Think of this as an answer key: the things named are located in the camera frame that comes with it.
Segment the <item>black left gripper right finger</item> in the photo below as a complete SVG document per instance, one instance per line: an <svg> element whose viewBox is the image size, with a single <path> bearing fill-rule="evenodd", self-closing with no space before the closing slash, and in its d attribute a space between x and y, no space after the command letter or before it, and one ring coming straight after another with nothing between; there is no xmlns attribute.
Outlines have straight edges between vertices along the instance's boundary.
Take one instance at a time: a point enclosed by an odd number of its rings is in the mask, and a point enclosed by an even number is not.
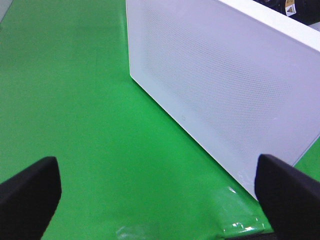
<svg viewBox="0 0 320 240"><path fill-rule="evenodd" d="M261 154L254 192L277 239L320 238L319 181L271 154Z"/></svg>

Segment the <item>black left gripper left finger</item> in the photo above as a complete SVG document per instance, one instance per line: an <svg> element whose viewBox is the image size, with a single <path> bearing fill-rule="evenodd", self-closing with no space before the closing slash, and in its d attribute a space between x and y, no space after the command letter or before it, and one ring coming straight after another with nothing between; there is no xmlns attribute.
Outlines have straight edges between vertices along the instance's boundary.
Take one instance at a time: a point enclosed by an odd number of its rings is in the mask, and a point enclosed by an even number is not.
<svg viewBox="0 0 320 240"><path fill-rule="evenodd" d="M46 156L0 184L0 238L40 240L62 196L58 160Z"/></svg>

